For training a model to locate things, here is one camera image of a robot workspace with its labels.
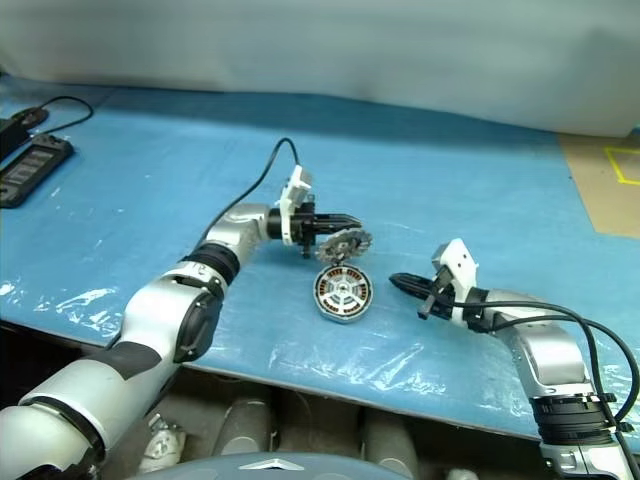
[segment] silver robotic arm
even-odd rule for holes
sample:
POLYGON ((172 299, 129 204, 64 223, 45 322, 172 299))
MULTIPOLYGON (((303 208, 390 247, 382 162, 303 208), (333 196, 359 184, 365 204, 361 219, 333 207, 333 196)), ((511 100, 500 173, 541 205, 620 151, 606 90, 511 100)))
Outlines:
POLYGON ((210 347, 227 289, 258 244, 282 239, 308 254, 317 234, 360 227, 316 214, 311 176, 296 166, 280 208, 240 204, 126 306, 118 338, 63 368, 0 412, 0 480, 82 478, 158 401, 176 370, 210 347))
POLYGON ((547 465, 564 478, 634 480, 632 465, 614 438, 613 426, 604 412, 604 402, 612 398, 597 395, 571 335, 556 322, 545 320, 558 313, 528 306, 499 306, 540 300, 477 288, 477 265, 460 239, 441 246, 432 262, 437 274, 430 280, 407 273, 394 274, 390 280, 425 300, 418 311, 421 318, 435 315, 480 333, 495 332, 509 347, 538 424, 540 450, 547 465), (509 325, 532 317, 541 320, 509 325))

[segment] plastic sheet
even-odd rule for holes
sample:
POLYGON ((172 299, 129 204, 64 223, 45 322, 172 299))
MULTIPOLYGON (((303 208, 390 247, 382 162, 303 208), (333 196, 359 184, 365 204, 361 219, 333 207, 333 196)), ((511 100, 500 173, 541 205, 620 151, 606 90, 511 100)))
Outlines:
MULTIPOLYGON (((0 88, 10 112, 29 105, 11 92, 38 84, 5 78, 0 88)), ((352 325, 326 320, 311 294, 323 266, 266 244, 234 281, 195 368, 535 435, 507 349, 419 320, 417 301, 387 280, 430 275, 432 252, 454 237, 480 263, 480 286, 571 307, 640 354, 640 243, 594 232, 551 134, 315 96, 117 89, 97 103, 91 121, 65 132, 76 154, 2 213, 3 320, 106 344, 128 299, 190 250, 287 134, 314 175, 318 211, 356 215, 373 234, 354 260, 372 278, 373 304, 352 325)), ((251 201, 277 198, 285 158, 251 201)), ((623 358, 598 339, 605 384, 622 398, 623 358)), ((637 433, 632 440, 639 450, 637 433)))

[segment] cardboard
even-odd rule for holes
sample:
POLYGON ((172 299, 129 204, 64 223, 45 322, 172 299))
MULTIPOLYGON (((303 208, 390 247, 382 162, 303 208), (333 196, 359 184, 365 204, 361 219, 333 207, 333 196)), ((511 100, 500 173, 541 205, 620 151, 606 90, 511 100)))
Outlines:
POLYGON ((640 239, 640 133, 558 138, 593 228, 640 239))

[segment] metal gear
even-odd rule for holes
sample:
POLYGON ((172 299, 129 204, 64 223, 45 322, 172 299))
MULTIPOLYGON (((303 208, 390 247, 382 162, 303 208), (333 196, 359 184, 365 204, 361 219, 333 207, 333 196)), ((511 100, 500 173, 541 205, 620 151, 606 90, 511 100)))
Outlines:
POLYGON ((321 262, 337 265, 351 257, 359 257, 371 246, 373 236, 361 228, 347 228, 327 237, 316 250, 321 262))

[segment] black wire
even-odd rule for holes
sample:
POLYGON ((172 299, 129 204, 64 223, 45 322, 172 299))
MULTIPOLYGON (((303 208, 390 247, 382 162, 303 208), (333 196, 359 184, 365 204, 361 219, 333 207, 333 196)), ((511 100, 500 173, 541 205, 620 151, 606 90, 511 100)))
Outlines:
POLYGON ((622 421, 624 417, 631 411, 633 408, 633 404, 638 398, 638 393, 640 391, 640 380, 634 381, 634 379, 640 379, 640 370, 638 369, 638 364, 636 363, 635 357, 631 352, 629 346, 624 343, 624 341, 611 329, 605 327, 604 325, 594 322, 593 320, 589 320, 588 318, 584 319, 592 328, 596 330, 600 330, 602 333, 607 335, 611 340, 614 341, 616 345, 620 348, 625 358, 627 359, 627 363, 629 364, 629 370, 631 370, 631 390, 629 391, 629 395, 627 396, 627 400, 624 402, 618 413, 616 413, 615 418, 617 421, 622 421))
POLYGON ((293 143, 293 140, 291 140, 288 137, 282 137, 280 140, 278 140, 278 143, 276 143, 275 146, 273 147, 273 150, 271 151, 271 155, 269 155, 269 159, 267 160, 264 170, 262 170, 262 173, 260 174, 258 179, 253 183, 253 185, 247 188, 244 191, 244 193, 239 195, 229 205, 224 207, 220 211, 220 213, 218 213, 218 215, 216 215, 216 217, 213 220, 211 220, 211 222, 209 222, 209 225, 207 226, 207 228, 204 230, 204 232, 202 232, 202 235, 200 236, 198 243, 196 243, 196 247, 200 245, 202 242, 204 242, 204 240, 207 238, 207 234, 209 233, 209 230, 211 230, 211 227, 213 227, 216 223, 218 223, 218 220, 220 220, 225 213, 227 213, 229 210, 235 207, 238 203, 240 203, 242 200, 248 197, 256 188, 260 186, 262 181, 265 179, 265 177, 269 173, 269 170, 271 170, 271 167, 273 166, 273 162, 275 162, 276 158, 278 157, 278 152, 280 151, 280 147, 282 147, 282 145, 285 143, 289 145, 289 147, 291 148, 291 153, 293 154, 293 161, 295 162, 295 164, 300 165, 300 159, 298 158, 298 151, 296 150, 296 146, 293 143))
POLYGON ((640 480, 640 467, 638 467, 638 464, 633 456, 633 452, 631 452, 631 449, 629 448, 629 445, 627 444, 627 440, 624 437, 624 435, 622 435, 622 432, 620 431, 619 427, 620 427, 620 420, 622 420, 624 418, 624 416, 626 416, 626 414, 629 412, 629 410, 631 409, 631 407, 633 406, 633 404, 636 401, 637 395, 638 395, 638 389, 640 388, 640 375, 638 373, 638 367, 637 367, 637 363, 635 362, 635 359, 633 357, 633 354, 631 353, 629 347, 624 344, 624 342, 622 341, 622 339, 620 337, 618 337, 617 335, 615 335, 611 330, 609 330, 608 328, 604 327, 604 325, 598 324, 597 322, 594 322, 593 320, 586 320, 585 318, 581 317, 580 315, 578 315, 576 312, 574 312, 573 310, 570 310, 568 308, 562 307, 560 305, 554 305, 551 303, 544 303, 544 302, 535 302, 535 301, 495 301, 495 302, 454 302, 449 300, 447 297, 442 296, 442 295, 438 295, 438 294, 434 294, 431 293, 438 302, 440 303, 444 303, 445 305, 448 305, 450 307, 461 307, 461 308, 487 308, 487 307, 521 307, 521 308, 537 308, 537 309, 544 309, 544 310, 552 310, 552 311, 556 311, 556 312, 560 312, 563 313, 565 316, 556 316, 556 315, 542 315, 542 316, 538 316, 538 317, 528 317, 528 318, 522 318, 522 319, 516 319, 516 320, 512 320, 512 321, 508 321, 506 322, 504 325, 501 325, 499 327, 494 327, 492 330, 496 331, 496 330, 501 330, 503 328, 507 328, 507 327, 512 327, 515 326, 517 324, 522 324, 522 323, 530 323, 530 322, 536 322, 536 321, 541 321, 544 320, 546 317, 549 320, 562 320, 562 321, 572 321, 575 323, 578 323, 580 325, 580 327, 582 328, 585 337, 587 338, 587 346, 589 349, 589 358, 590 358, 590 363, 591 363, 591 370, 592 370, 592 376, 593 376, 593 383, 594 383, 594 388, 596 390, 596 395, 600 398, 601 400, 601 404, 602 404, 602 410, 603 413, 607 419, 607 422, 609 422, 609 424, 612 427, 615 427, 615 431, 614 431, 614 435, 616 437, 616 439, 618 440, 618 443, 620 444, 620 448, 622 449, 622 452, 627 460, 627 463, 629 464, 629 468, 632 472, 633 478, 635 480, 640 480), (590 325, 593 326, 594 328, 597 328, 598 330, 602 331, 603 333, 609 335, 609 334, 613 334, 613 336, 609 335, 610 338, 612 340, 614 340, 614 342, 618 345, 624 345, 625 348, 622 348, 622 351, 625 355, 625 357, 627 358, 627 361, 629 361, 629 365, 635 365, 635 368, 631 367, 631 389, 629 392, 629 395, 627 396, 627 399, 625 400, 623 407, 620 409, 620 411, 618 412, 618 414, 616 416, 613 415, 613 413, 611 412, 611 408, 609 407, 609 404, 605 401, 605 392, 604 392, 604 388, 602 385, 602 379, 600 377, 600 365, 598 363, 598 351, 597 351, 597 345, 595 342, 595 338, 593 337, 593 333, 590 330, 590 325))
POLYGON ((43 132, 39 132, 39 135, 43 135, 43 134, 45 134, 45 133, 53 133, 53 132, 57 132, 58 130, 62 130, 63 128, 68 128, 68 127, 71 127, 71 126, 73 126, 73 125, 77 125, 77 124, 82 123, 82 122, 84 122, 84 121, 86 121, 86 120, 89 120, 91 117, 93 117, 93 113, 94 113, 94 112, 93 112, 93 107, 92 107, 91 105, 89 105, 89 103, 85 102, 85 101, 84 101, 84 100, 82 100, 81 98, 78 98, 78 97, 72 97, 72 96, 70 96, 70 95, 60 95, 60 96, 58 96, 58 97, 53 97, 53 98, 51 98, 51 99, 47 100, 46 102, 44 102, 43 104, 38 105, 38 106, 36 107, 36 109, 44 108, 44 107, 46 107, 47 105, 50 105, 50 104, 52 104, 52 103, 54 103, 54 102, 58 102, 58 101, 60 101, 60 100, 72 100, 72 101, 74 101, 74 102, 81 103, 82 105, 84 105, 85 107, 87 107, 87 114, 86 114, 84 117, 79 118, 79 119, 77 119, 77 120, 74 120, 74 121, 72 121, 72 122, 64 123, 64 124, 62 124, 62 125, 58 125, 57 127, 50 128, 50 129, 45 130, 45 131, 43 131, 43 132))

